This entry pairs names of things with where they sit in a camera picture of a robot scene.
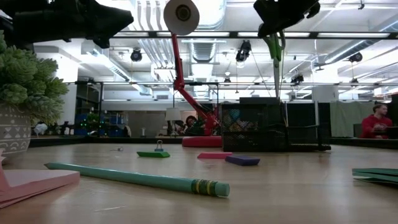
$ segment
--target wooden table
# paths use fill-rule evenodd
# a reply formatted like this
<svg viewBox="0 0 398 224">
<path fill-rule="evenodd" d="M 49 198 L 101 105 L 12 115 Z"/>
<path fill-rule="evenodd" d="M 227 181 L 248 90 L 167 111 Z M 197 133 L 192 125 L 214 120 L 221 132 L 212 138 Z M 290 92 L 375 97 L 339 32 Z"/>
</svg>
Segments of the wooden table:
<svg viewBox="0 0 398 224">
<path fill-rule="evenodd" d="M 111 151 L 123 146 L 124 151 Z M 170 158 L 138 158 L 156 145 L 78 144 L 37 147 L 6 169 L 67 162 L 147 174 L 220 180 L 228 198 L 212 198 L 82 177 L 0 210 L 4 224 L 397 223 L 398 190 L 354 181 L 352 168 L 398 168 L 398 151 L 333 146 L 331 152 L 249 154 L 255 167 L 198 160 L 200 151 L 164 145 Z"/>
</svg>

